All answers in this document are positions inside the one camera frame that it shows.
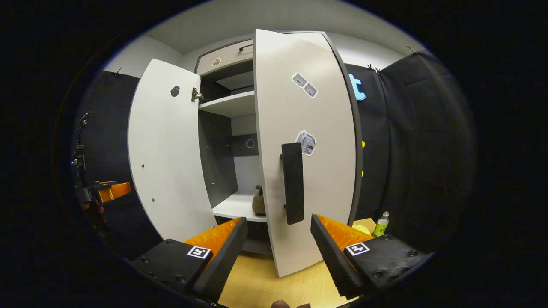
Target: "cabinet handle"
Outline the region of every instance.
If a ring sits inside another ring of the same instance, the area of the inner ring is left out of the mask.
[[[242,52],[242,51],[243,51],[243,49],[244,49],[245,47],[249,47],[249,46],[253,46],[253,44],[251,44],[251,45],[245,45],[245,46],[242,46],[242,47],[240,47],[240,48],[239,48],[238,50]]]
[[[286,191],[287,224],[304,220],[304,184],[300,143],[282,144],[283,186]]]

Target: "cabinet door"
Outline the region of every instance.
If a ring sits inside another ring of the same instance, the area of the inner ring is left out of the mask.
[[[310,233],[312,214],[347,224],[356,139],[349,94],[333,52],[298,36],[265,30],[255,30],[254,42],[259,160],[270,241],[282,277],[322,260]],[[313,97],[308,93],[314,91],[307,93],[293,81],[296,73],[316,89]],[[304,130],[316,139],[312,155],[302,154],[304,220],[288,225],[279,156],[281,145],[295,142]]]
[[[172,89],[178,86],[178,94]],[[146,214],[160,236],[185,241],[216,226],[198,144],[200,77],[156,59],[147,66],[129,114],[132,177]]]

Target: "blue letter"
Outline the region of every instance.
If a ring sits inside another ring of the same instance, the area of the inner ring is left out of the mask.
[[[358,84],[362,84],[362,81],[359,79],[355,79],[354,75],[352,74],[349,74],[349,75],[350,75],[350,81],[352,82],[352,87],[354,88],[354,93],[356,94],[356,99],[357,100],[366,99],[366,94],[358,90]]]

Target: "brown bag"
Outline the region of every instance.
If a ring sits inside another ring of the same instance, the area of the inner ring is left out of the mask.
[[[257,194],[253,197],[253,203],[252,203],[253,212],[257,216],[265,216],[266,215],[265,199],[262,196],[262,186],[257,185],[255,186],[255,188],[258,189],[259,192],[257,192]]]

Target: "plastic bottle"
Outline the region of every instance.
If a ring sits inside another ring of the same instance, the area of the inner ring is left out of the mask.
[[[386,227],[388,226],[388,212],[384,212],[383,217],[379,218],[377,221],[377,225],[375,226],[375,231],[373,231],[374,237],[379,237],[383,235],[384,230],[386,230]]]

